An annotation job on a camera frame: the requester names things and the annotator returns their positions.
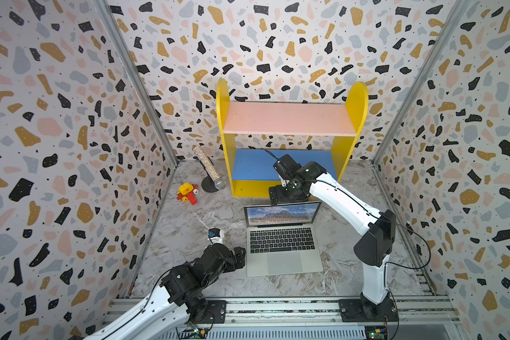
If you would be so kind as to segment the silver laptop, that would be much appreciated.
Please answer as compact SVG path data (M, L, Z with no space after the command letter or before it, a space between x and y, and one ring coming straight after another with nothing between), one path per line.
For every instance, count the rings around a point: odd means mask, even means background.
M313 222L320 201L244 208L249 277L323 271Z

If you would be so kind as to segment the right circuit board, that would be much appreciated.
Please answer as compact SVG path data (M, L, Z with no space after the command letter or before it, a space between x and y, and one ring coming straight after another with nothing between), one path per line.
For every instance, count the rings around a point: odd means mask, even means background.
M387 340L388 330L385 327L365 327L366 340Z

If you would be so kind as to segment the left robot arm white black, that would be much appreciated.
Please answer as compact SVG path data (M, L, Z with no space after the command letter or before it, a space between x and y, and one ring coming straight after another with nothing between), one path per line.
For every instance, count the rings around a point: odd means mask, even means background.
M88 339L153 339L165 331L204 318L202 291L223 273L245 267L246 249L215 243L203 254L165 272L150 294Z

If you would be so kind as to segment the red yellow toy vehicle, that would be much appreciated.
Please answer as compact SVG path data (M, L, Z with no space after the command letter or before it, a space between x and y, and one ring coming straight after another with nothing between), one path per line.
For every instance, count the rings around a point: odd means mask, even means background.
M196 205L198 203L196 195L199 193L197 184L184 183L180 185L177 192L177 200L184 203Z

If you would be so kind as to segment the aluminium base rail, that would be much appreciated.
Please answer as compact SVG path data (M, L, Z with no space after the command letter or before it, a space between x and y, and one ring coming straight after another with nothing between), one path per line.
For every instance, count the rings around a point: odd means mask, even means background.
M388 339L467 339L450 300L443 296L398 296L397 322L343 322L338 301L354 297L214 297L226 300L224 324L180 327L210 329L207 339L366 339L365 327L385 327ZM177 339L176 328L153 339Z

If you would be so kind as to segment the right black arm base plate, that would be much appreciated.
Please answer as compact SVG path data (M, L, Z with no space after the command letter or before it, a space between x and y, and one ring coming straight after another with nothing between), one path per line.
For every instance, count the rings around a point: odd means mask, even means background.
M339 313L343 322L397 322L398 309L388 296L382 303L374 304L361 297L338 301Z

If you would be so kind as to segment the yellow shelf pink blue boards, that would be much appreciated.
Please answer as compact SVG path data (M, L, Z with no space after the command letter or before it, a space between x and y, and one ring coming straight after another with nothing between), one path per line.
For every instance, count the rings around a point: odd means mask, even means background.
M289 154L301 165L315 161L341 181L363 130L368 104L368 87L363 82L351 87L346 103L341 105L232 101L227 81L220 79L216 111L232 195L264 198L269 187L281 182L273 169L273 157L262 149L238 147L238 135L332 137L328 150L275 147L273 152L277 156Z

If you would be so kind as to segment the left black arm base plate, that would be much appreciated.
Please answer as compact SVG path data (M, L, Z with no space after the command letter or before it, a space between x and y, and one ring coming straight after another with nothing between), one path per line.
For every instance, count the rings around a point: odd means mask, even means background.
M207 300L195 298L186 302L189 321L194 324L224 324L226 300Z

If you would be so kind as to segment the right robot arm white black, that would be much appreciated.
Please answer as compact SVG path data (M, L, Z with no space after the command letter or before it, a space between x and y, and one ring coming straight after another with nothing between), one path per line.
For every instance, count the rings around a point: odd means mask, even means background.
M354 253L363 265L361 303L365 314L389 302L386 265L395 241L395 214L382 212L345 189L317 162L302 166L290 155L273 165L281 184L269 188L272 205L304 203L312 196L343 217L361 236Z

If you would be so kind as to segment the left green circuit board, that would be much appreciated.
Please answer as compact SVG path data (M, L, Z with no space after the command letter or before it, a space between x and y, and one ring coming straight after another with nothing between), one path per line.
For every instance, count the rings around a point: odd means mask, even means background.
M198 328L196 326L187 327L183 330L176 328L177 339L207 339L210 329Z

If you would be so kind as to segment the glitter tube on black base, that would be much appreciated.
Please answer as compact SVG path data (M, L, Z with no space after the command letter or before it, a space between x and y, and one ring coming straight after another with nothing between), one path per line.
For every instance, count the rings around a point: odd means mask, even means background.
M201 147L194 148L194 154L204 168L207 176L202 180L202 189L207 193L215 193L226 188L226 182L218 174L211 159L204 153Z

